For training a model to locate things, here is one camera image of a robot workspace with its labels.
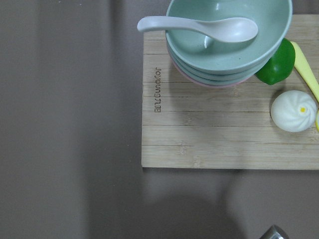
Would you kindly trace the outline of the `wooden cutting board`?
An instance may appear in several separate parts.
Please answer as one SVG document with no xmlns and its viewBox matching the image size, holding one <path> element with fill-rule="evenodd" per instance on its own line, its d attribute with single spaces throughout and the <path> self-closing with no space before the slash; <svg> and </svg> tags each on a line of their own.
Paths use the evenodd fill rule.
<svg viewBox="0 0 319 239">
<path fill-rule="evenodd" d="M 256 77 L 226 88 L 191 82 L 173 65 L 165 34 L 144 34 L 142 167 L 317 170 L 314 126 L 286 132 L 270 107 L 282 92 L 310 89 L 298 72 L 267 85 Z"/>
</svg>

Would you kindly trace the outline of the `green stacked bowls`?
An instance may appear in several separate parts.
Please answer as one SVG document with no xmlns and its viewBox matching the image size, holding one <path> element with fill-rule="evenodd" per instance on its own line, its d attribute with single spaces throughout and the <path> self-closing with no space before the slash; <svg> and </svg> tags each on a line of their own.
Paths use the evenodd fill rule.
<svg viewBox="0 0 319 239">
<path fill-rule="evenodd" d="M 189 30 L 166 31 L 173 54 L 189 67 L 212 75 L 260 69 L 279 48 L 292 20 L 290 0 L 173 0 L 166 14 L 204 21 L 245 17 L 258 26 L 254 39 L 224 43 Z"/>
</svg>

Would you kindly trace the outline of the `white ceramic spoon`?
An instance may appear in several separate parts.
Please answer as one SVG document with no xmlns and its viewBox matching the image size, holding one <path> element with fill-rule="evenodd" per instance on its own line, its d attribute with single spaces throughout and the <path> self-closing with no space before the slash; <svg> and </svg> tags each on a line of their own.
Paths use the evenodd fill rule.
<svg viewBox="0 0 319 239">
<path fill-rule="evenodd" d="M 259 32 L 257 24 L 244 17 L 231 17 L 215 21 L 195 20 L 173 16 L 147 16 L 139 20 L 139 32 L 159 30 L 190 30 L 226 43 L 246 42 Z"/>
</svg>

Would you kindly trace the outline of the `green lime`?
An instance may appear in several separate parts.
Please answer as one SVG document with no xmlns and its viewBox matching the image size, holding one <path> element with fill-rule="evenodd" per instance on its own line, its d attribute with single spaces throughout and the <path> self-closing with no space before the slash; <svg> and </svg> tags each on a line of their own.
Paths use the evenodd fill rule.
<svg viewBox="0 0 319 239">
<path fill-rule="evenodd" d="M 288 78 L 294 68 L 296 53 L 292 43 L 284 38 L 269 61 L 255 74 L 267 85 L 274 85 Z"/>
</svg>

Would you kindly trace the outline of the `white steamed bun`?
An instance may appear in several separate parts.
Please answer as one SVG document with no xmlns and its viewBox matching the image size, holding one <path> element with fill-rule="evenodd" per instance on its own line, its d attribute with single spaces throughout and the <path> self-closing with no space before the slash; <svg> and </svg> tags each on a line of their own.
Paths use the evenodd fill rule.
<svg viewBox="0 0 319 239">
<path fill-rule="evenodd" d="M 276 97 L 270 114 L 273 122 L 280 129 L 301 132 L 315 123 L 317 106 L 309 94 L 291 90 Z"/>
</svg>

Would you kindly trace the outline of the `yellow plastic knife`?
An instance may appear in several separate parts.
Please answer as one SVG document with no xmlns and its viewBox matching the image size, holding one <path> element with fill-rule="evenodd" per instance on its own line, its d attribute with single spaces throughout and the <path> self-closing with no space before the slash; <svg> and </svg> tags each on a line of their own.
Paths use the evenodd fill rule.
<svg viewBox="0 0 319 239">
<path fill-rule="evenodd" d="M 295 64 L 294 67 L 308 85 L 309 89 L 313 93 L 317 101 L 319 101 L 319 83 L 315 78 L 315 75 L 303 54 L 301 48 L 296 42 L 291 41 L 291 44 L 295 50 Z"/>
</svg>

